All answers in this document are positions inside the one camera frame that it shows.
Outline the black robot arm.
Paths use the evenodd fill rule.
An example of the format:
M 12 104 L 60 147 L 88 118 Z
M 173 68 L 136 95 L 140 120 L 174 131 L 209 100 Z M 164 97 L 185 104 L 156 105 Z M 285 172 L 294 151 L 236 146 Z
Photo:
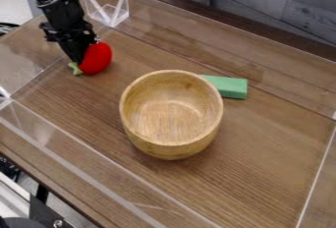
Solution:
M 97 42 L 80 0 L 36 0 L 36 6 L 46 18 L 40 23 L 45 40 L 56 42 L 68 58 L 80 64 L 88 47 Z

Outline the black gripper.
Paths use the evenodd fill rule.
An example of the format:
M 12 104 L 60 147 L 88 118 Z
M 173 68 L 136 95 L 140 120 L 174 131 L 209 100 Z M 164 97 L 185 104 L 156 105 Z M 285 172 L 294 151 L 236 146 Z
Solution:
M 69 59 L 80 64 L 88 47 L 97 42 L 80 0 L 37 0 L 37 7 L 46 18 L 41 23 L 45 38 L 54 41 Z

